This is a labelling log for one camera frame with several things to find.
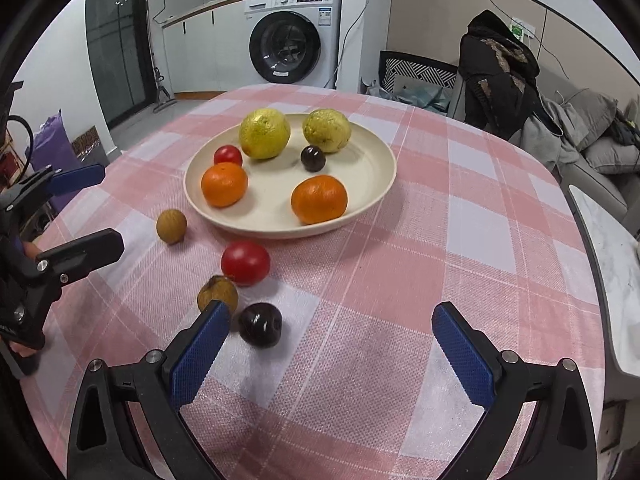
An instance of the tiled floor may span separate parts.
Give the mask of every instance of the tiled floor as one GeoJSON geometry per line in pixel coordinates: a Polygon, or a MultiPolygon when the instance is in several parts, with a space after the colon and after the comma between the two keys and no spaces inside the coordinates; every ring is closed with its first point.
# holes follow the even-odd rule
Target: tiled floor
{"type": "Polygon", "coordinates": [[[193,110],[204,101],[181,100],[175,105],[153,113],[155,105],[149,106],[122,124],[111,129],[111,137],[121,151],[130,150],[145,137],[160,130],[166,124],[193,110]]]}

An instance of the dark cherry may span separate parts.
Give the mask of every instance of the dark cherry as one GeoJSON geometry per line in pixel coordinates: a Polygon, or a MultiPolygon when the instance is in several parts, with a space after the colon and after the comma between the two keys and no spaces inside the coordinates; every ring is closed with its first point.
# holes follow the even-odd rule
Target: dark cherry
{"type": "Polygon", "coordinates": [[[302,165],[305,167],[305,170],[310,171],[311,173],[316,173],[326,164],[326,158],[324,157],[324,153],[317,146],[307,146],[302,153],[300,153],[300,160],[302,161],[302,165]]]}
{"type": "Polygon", "coordinates": [[[271,303],[254,303],[238,317],[240,335],[250,345],[270,348],[277,344],[282,333],[282,314],[271,303]]]}

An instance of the white cabinet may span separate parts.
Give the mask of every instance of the white cabinet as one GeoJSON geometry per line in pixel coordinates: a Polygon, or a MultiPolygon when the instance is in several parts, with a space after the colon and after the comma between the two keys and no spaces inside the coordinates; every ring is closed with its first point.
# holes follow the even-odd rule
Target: white cabinet
{"type": "Polygon", "coordinates": [[[169,69],[169,79],[174,92],[188,92],[189,69],[187,66],[187,40],[184,22],[175,23],[162,31],[164,34],[164,51],[169,69]]]}
{"type": "Polygon", "coordinates": [[[244,2],[218,7],[213,13],[213,49],[216,53],[220,89],[228,91],[252,84],[253,81],[246,78],[251,58],[250,32],[244,16],[244,2]]]}
{"type": "Polygon", "coordinates": [[[185,20],[187,65],[190,91],[220,90],[218,67],[213,45],[214,24],[211,10],[185,20]]]}

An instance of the beige plate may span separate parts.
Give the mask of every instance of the beige plate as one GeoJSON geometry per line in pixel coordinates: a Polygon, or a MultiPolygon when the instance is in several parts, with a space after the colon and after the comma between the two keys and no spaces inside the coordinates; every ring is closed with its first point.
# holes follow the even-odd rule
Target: beige plate
{"type": "Polygon", "coordinates": [[[256,238],[302,238],[337,229],[377,203],[396,179],[396,158],[374,133],[351,123],[351,140],[338,153],[327,155],[318,173],[309,173],[300,162],[300,152],[308,145],[302,134],[306,114],[287,114],[291,138],[287,147],[270,160],[251,160],[242,156],[242,167],[249,176],[249,189],[230,207],[207,205],[200,190],[204,172],[213,164],[213,154],[225,144],[238,146],[240,125],[228,129],[205,144],[193,157],[184,174],[184,192],[191,205],[218,227],[256,238]],[[303,225],[293,214],[291,193],[303,180],[316,174],[329,174],[344,184],[349,196],[346,213],[321,224],[303,225]]]}

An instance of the blue and white sticker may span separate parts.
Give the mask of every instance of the blue and white sticker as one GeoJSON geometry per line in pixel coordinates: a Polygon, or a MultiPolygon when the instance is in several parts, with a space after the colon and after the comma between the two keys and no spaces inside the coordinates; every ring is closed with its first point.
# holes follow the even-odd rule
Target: blue and white sticker
{"type": "Polygon", "coordinates": [[[318,12],[320,13],[318,25],[320,27],[329,27],[331,25],[331,8],[321,7],[318,12]]]}

